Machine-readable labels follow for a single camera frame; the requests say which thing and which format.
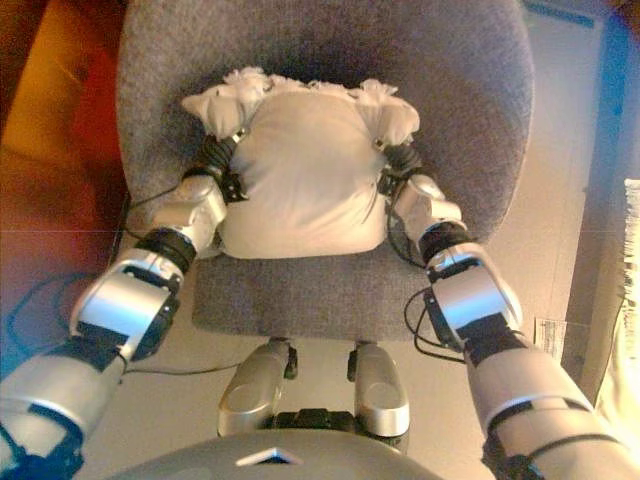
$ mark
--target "gray fabric upholstery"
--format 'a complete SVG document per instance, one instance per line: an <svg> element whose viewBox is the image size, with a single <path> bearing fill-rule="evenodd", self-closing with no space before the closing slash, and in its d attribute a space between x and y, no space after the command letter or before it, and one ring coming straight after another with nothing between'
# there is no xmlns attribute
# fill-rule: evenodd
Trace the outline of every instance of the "gray fabric upholstery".
<svg viewBox="0 0 640 480"><path fill-rule="evenodd" d="M486 240L500 224L532 104L516 0L131 2L118 126L134 200L177 183L202 139L180 100L247 65L347 87L397 85L420 113L416 148L473 234ZM194 322L244 334L407 338L402 307L426 285L386 244L331 258L202 260L197 272Z"/></svg>

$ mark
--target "wire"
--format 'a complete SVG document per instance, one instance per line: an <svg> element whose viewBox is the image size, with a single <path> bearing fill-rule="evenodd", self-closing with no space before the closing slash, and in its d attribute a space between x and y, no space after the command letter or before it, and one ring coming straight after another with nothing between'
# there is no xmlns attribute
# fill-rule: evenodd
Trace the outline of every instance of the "wire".
<svg viewBox="0 0 640 480"><path fill-rule="evenodd" d="M175 191L180 185L174 185L171 188L168 188L160 193L156 193L155 195L152 195L150 197L145 198L144 200L140 200L139 202L135 202L132 203L129 207L129 212L132 212L133 210L135 210L138 207L141 207L142 205L144 205L145 203L149 203L153 200L156 200L160 197L164 197L165 195L170 194L171 192ZM122 231L127 233L128 235L131 235L133 238L135 238L136 240L142 240L142 236L138 235L137 233L134 233L129 226L127 225L127 222L124 222L124 227L122 228Z"/></svg>
<svg viewBox="0 0 640 480"><path fill-rule="evenodd" d="M35 351L40 350L40 348L36 348L35 350L30 349L29 346L26 344L26 342L24 342L22 338L20 338L20 335L16 331L16 320L20 312L22 312L24 307L27 306L27 304L31 301L34 295L36 295L38 292L42 291L45 287L51 285L52 283L57 282L59 280L68 279L71 276L76 278L78 276L85 276L85 275L88 275L88 274L84 272L64 273L60 275L55 275L51 278L48 278L47 280L43 280L42 282L39 282L33 287L31 287L31 290L29 290L22 297L22 299L20 299L20 301L16 304L16 306L13 307L13 309L7 314L7 316L4 319L4 323L7 328L7 336L15 344L15 346L18 348L20 353L22 353L25 357L30 357L31 355L33 355Z"/></svg>
<svg viewBox="0 0 640 480"><path fill-rule="evenodd" d="M424 320L424 315L426 311L427 309L425 307L425 309L422 310L422 315L420 315L420 320L418 320L418 324L416 325L416 331L420 331L420 327L422 326L422 321ZM440 360L446 360L448 362L461 363L463 365L466 365L466 362L461 358L450 357L449 355L440 355L439 353L429 352L428 350L421 348L420 344L418 343L419 341L420 341L419 335L414 335L413 346L415 347L416 350L418 350L423 355L427 355L429 357L437 358Z"/></svg>
<svg viewBox="0 0 640 480"><path fill-rule="evenodd" d="M0 422L0 436L4 438L4 441L9 445L9 449L11 450L11 454L15 461L20 461L23 457L27 455L27 451L24 447L21 447L16 443L11 434L7 431L5 426Z"/></svg>
<svg viewBox="0 0 640 480"><path fill-rule="evenodd" d="M404 324L406 325L407 329L413 334L414 337L418 337L420 340L422 340L423 342L425 342L425 343L427 343L427 344L429 344L429 345L431 345L433 347L447 349L447 347L445 347L441 343L433 342L433 341L429 340L428 338L425 338L422 335L420 335L418 333L418 329L414 329L411 326L411 323L409 322L409 307L411 306L413 301L416 299L416 297L418 297L418 295L423 294L428 289L429 289L429 287L423 288L422 290L419 290L418 292L414 293L411 296L411 298L407 301L407 303L405 303L405 305L404 305ZM424 307L424 310L422 311L422 314L420 315L420 317L423 317L425 315L426 310L427 310L427 307Z"/></svg>
<svg viewBox="0 0 640 480"><path fill-rule="evenodd" d="M408 315L409 306L413 303L413 301L419 295L421 295L424 292L426 292L428 290L428 288L429 287L423 288L422 290L419 290L416 293L414 293L411 296L411 298L409 298L409 300L407 301L407 303L404 306L404 323L405 323L407 329L413 334L413 346L415 347L415 349L418 352L422 353L423 355L427 355L429 357L437 358L437 359L440 359L440 360L447 360L449 362L466 364L466 362L461 358L451 357L449 355L440 355L439 353L434 353L434 352L430 352L428 350L425 350L424 348L422 348L420 346L419 342L422 341L422 342L425 342L426 344L431 345L433 347L442 348L442 349L446 349L447 348L444 345L442 345L441 343L433 342L433 341L429 340L428 338L425 338L422 335L420 335L420 327L422 327L422 322L424 321L424 317L425 317L425 315L427 313L427 307L426 306L422 309L422 313L420 314L420 318L418 319L418 323L416 324L415 328L413 328L411 326L411 323L409 322L409 315Z"/></svg>
<svg viewBox="0 0 640 480"><path fill-rule="evenodd" d="M393 235L391 235L391 218L393 216L393 209L395 208L398 198L400 197L402 186L397 188L396 193L394 194L393 199L391 201L391 206L389 207L389 211L387 212L387 239L389 240L389 244L391 245L391 248L393 248L393 251L396 252L396 255L398 255L402 260L407 262L409 265L413 265L414 267L424 270L426 266L423 263L417 262L413 258L411 258L411 240L409 240L408 238L406 239L407 251L409 252L409 255L405 255L405 253L400 250L400 247L393 239Z"/></svg>
<svg viewBox="0 0 640 480"><path fill-rule="evenodd" d="M203 375L205 373L215 373L215 372L222 372L223 370L230 370L232 368L236 368L240 365L240 363L234 363L232 365L226 365L224 367L212 367L212 368L207 368L205 370L186 370L186 371L182 371L182 370L169 370L169 369L146 369L146 368L133 368L130 370L126 370L123 373L124 375L129 375L132 373L147 373L147 374L155 374L155 375L172 375L172 376L176 376L176 377L181 377L181 376L189 376L189 375Z"/></svg>
<svg viewBox="0 0 640 480"><path fill-rule="evenodd" d="M160 192L160 193L156 193L155 195L152 195L150 197L145 198L144 200L140 200L139 202L134 202L131 204L131 206L129 207L129 210L134 210L138 207L141 207L142 205L144 205L145 203L149 203L157 198L160 197L164 197L165 195L170 194L171 192L173 192L174 190L176 190L180 185L174 185L171 188L167 188L166 190Z"/></svg>

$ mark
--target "floor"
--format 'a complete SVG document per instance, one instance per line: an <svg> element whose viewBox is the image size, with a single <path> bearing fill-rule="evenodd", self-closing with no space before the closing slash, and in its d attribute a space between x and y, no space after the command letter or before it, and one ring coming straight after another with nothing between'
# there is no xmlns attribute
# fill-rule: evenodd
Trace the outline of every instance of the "floor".
<svg viewBox="0 0 640 480"><path fill-rule="evenodd" d="M526 14L536 65L533 129L513 206L488 246L518 292L524 331L535 318L564 320L594 143L602 26ZM198 369L242 360L263 341L196 330L191 275L183 308L160 352L145 366ZM421 357L406 343L383 346L396 360L412 408L409 455L446 479L493 478L464 367ZM351 409L349 342L299 340L300 375L282 409ZM131 375L123 380L85 449L78 479L125 467L215 436L216 405L233 371L192 377Z"/></svg>

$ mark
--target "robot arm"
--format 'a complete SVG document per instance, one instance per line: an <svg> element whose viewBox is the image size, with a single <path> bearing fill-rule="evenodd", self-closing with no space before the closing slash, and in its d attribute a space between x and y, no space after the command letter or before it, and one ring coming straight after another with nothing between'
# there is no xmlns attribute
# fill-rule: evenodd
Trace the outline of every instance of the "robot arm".
<svg viewBox="0 0 640 480"><path fill-rule="evenodd" d="M226 203L245 198L229 169L243 135L205 139L152 230L80 297L69 340L2 382L0 478L71 478L80 468L80 447L126 365L155 353L178 309L184 275L212 242Z"/></svg>
<svg viewBox="0 0 640 480"><path fill-rule="evenodd" d="M632 479L640 468L568 374L517 331L517 297L459 209L415 173L395 205L431 283L424 295L440 342L463 352L483 462L497 479Z"/></svg>

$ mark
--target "stuffed object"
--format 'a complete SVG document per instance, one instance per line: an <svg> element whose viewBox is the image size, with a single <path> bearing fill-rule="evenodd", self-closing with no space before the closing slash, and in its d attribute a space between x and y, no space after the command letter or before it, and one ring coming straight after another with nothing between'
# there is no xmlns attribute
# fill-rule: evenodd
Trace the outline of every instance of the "stuffed object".
<svg viewBox="0 0 640 480"><path fill-rule="evenodd" d="M248 201L231 203L220 249L236 258L293 258L365 252L386 236L385 164L376 141L399 145L419 128L418 112L369 79L361 88L304 84L260 68L234 71L183 107L218 139L241 128L231 170Z"/></svg>

